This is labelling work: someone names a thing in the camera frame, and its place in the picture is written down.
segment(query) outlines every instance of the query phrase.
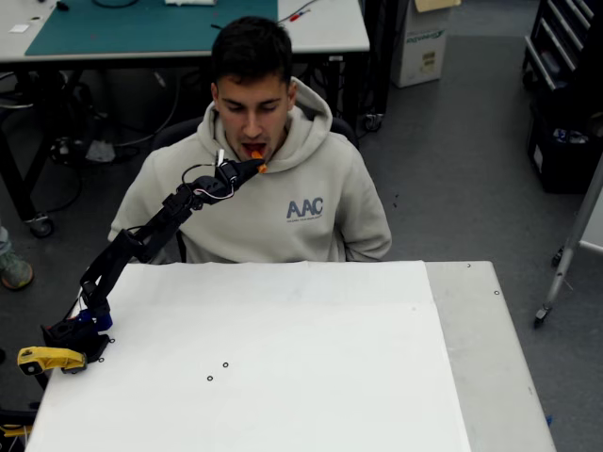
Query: cardboard box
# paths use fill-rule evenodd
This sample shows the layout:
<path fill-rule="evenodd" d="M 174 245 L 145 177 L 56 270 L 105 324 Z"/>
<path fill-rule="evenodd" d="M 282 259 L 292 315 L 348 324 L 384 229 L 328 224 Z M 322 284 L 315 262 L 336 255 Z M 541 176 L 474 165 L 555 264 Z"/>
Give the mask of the cardboard box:
<path fill-rule="evenodd" d="M 442 76 L 446 26 L 450 8 L 461 0 L 410 0 L 398 48 L 392 61 L 392 81 L 397 87 L 437 80 Z M 399 12 L 401 19 L 404 11 Z"/>

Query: eyebrow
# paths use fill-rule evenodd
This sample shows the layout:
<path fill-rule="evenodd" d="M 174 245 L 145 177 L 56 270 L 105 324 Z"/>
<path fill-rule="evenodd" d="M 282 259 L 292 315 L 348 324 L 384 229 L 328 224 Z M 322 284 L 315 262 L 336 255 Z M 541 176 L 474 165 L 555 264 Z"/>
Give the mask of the eyebrow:
<path fill-rule="evenodd" d="M 273 104 L 273 103 L 278 102 L 280 100 L 281 100 L 280 98 L 276 97 L 274 99 L 268 99 L 266 101 L 262 101 L 262 102 L 260 102 L 260 105 Z M 245 106 L 241 102 L 233 101 L 232 99 L 224 99 L 224 102 L 227 102 L 227 103 L 235 105 L 235 106 Z"/>

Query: green shoe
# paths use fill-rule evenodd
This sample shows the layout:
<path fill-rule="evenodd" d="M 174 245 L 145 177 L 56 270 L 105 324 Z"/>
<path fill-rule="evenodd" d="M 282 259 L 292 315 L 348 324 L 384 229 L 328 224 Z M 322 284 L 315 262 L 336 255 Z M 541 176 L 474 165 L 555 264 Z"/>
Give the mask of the green shoe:
<path fill-rule="evenodd" d="M 19 290 L 31 283 L 34 270 L 14 251 L 9 251 L 0 255 L 0 278 L 7 289 Z"/>

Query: green cutting mat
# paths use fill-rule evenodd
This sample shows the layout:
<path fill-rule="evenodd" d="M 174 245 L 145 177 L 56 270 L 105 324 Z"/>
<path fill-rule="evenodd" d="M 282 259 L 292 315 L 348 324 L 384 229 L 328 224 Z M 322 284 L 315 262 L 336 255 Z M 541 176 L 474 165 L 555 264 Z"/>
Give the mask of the green cutting mat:
<path fill-rule="evenodd" d="M 104 0 L 119 5 L 128 0 Z M 178 52 L 210 50 L 225 26 L 242 16 L 277 20 L 277 0 L 218 0 L 213 7 L 166 5 L 164 0 L 139 0 L 128 8 L 107 9 L 91 0 L 64 0 L 68 11 L 55 8 L 28 56 Z"/>

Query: open mouth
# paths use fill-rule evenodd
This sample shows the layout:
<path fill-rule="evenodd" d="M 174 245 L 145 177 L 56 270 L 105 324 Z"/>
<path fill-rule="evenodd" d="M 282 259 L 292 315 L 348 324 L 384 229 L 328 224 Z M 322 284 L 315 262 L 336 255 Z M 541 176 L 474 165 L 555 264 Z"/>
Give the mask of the open mouth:
<path fill-rule="evenodd" d="M 267 148 L 266 143 L 242 143 L 242 145 L 245 153 L 247 153 L 249 157 L 252 156 L 252 153 L 260 153 L 261 155 L 264 155 L 264 152 Z"/>

